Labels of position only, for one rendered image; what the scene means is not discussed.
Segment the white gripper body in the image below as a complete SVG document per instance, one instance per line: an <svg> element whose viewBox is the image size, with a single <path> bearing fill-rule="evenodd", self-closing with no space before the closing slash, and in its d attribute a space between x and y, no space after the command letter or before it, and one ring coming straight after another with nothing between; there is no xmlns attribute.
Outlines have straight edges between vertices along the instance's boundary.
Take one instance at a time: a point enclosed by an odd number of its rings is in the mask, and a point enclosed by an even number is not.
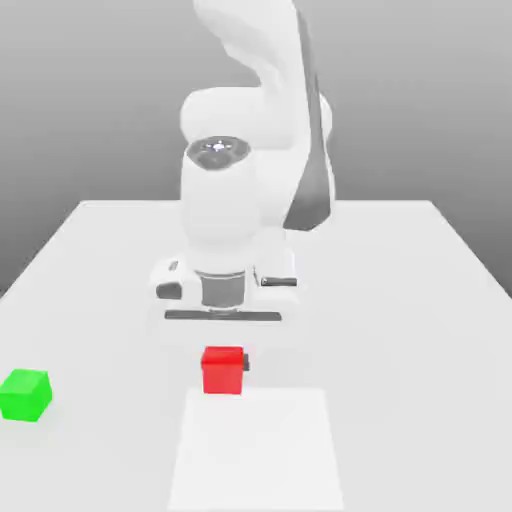
<svg viewBox="0 0 512 512"><path fill-rule="evenodd" d="M161 341L254 341L282 334L287 318L275 311L167 309Z"/></svg>

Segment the small red cube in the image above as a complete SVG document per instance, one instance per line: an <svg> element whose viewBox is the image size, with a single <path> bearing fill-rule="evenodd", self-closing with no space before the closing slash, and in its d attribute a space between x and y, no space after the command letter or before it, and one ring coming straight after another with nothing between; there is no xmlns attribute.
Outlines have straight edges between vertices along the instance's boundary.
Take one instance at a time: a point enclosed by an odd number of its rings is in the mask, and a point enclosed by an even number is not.
<svg viewBox="0 0 512 512"><path fill-rule="evenodd" d="M201 369L206 394L241 394L245 370L242 347L207 346L201 358Z"/></svg>

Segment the small green cube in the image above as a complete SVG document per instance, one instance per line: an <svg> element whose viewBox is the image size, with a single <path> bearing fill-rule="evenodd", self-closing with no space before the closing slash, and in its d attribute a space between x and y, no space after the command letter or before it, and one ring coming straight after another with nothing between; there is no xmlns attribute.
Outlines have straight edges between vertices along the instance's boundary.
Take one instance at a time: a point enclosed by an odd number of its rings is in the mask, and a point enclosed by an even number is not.
<svg viewBox="0 0 512 512"><path fill-rule="evenodd" d="M4 420L37 422L52 398L47 371L13 369L0 385L0 414Z"/></svg>

